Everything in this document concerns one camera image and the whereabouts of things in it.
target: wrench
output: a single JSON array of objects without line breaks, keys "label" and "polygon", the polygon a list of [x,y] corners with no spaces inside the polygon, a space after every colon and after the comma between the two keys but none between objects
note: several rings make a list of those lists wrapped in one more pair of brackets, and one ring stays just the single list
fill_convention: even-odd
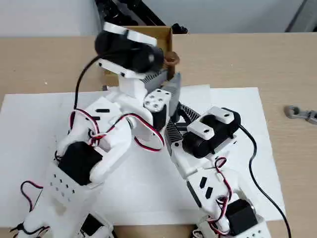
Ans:
[{"label": "wrench", "polygon": [[311,124],[317,124],[317,111],[302,111],[296,106],[286,106],[284,112],[290,119],[303,118]]}]

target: white wall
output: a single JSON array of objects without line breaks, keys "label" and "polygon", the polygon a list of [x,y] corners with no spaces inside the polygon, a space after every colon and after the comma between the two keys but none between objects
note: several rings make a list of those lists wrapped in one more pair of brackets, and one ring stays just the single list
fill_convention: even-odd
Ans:
[{"label": "white wall", "polygon": [[0,0],[0,36],[81,36],[98,32],[94,0]]},{"label": "white wall", "polygon": [[[191,33],[283,32],[302,0],[143,0],[167,25]],[[94,0],[0,0],[1,36],[98,32]]]},{"label": "white wall", "polygon": [[143,0],[191,33],[284,32],[303,0]]}]

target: wooden table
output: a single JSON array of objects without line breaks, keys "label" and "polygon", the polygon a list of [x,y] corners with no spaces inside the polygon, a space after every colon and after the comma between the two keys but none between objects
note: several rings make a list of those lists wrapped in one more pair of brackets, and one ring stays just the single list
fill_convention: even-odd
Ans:
[{"label": "wooden table", "polygon": [[[0,101],[5,93],[74,91],[84,64],[95,54],[93,37],[0,39]],[[183,84],[258,87],[272,141],[293,237],[313,236],[317,223],[317,126],[285,117],[283,106],[317,110],[317,35],[177,35],[174,50]],[[100,90],[105,77],[89,71],[81,91]],[[272,237],[286,237],[270,222]],[[119,238],[186,238],[191,226],[115,228]],[[7,229],[0,236],[11,237]]]}]

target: cardboard box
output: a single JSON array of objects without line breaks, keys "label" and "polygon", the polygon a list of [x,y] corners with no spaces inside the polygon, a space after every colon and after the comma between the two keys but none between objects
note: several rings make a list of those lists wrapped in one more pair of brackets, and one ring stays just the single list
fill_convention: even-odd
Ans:
[{"label": "cardboard box", "polygon": [[[126,26],[126,28],[140,32],[142,34],[154,37],[158,41],[164,53],[172,51],[172,29],[170,26]],[[172,78],[175,73],[175,67],[169,67],[169,78]],[[118,76],[110,71],[105,72],[106,85],[118,86]]]}]

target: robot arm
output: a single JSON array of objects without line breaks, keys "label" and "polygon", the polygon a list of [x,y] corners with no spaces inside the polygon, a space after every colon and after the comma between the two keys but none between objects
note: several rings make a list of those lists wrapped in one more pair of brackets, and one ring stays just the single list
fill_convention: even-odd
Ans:
[{"label": "robot arm", "polygon": [[[198,224],[204,237],[251,237],[260,230],[270,237],[250,189],[236,171],[217,165],[235,145],[239,114],[213,107],[200,116],[181,105],[180,74],[163,87],[146,87],[146,73],[161,70],[163,64],[152,37],[107,23],[95,48],[103,56],[99,66],[119,75],[119,88],[84,110],[75,107],[71,131],[57,147],[43,192],[18,226],[18,238],[33,237],[34,231],[48,226],[53,238],[81,237],[81,232],[112,237],[112,225],[92,214],[91,207],[105,179],[126,158],[132,139],[158,151],[164,146],[160,131],[165,129],[171,159],[206,213]],[[179,116],[187,122],[183,134],[175,124]]]},{"label": "robot arm", "polygon": [[206,213],[194,236],[200,232],[205,238],[245,238],[260,231],[263,237],[270,237],[248,185],[238,172],[222,167],[236,146],[240,115],[217,107],[201,116],[183,105],[179,109],[183,112],[178,113],[187,117],[186,129],[180,128],[185,132],[181,133],[177,123],[170,121],[166,135],[172,162],[186,180],[198,207]]},{"label": "robot arm", "polygon": [[57,147],[35,208],[17,226],[18,238],[35,237],[47,227],[53,238],[80,237],[81,231],[86,237],[112,237],[112,225],[91,212],[105,179],[126,158],[132,139],[153,151],[164,146],[159,131],[168,121],[171,93],[148,94],[141,81],[162,67],[156,39],[106,24],[96,51],[103,56],[99,66],[119,74],[119,89],[84,110],[75,107],[70,133]]}]

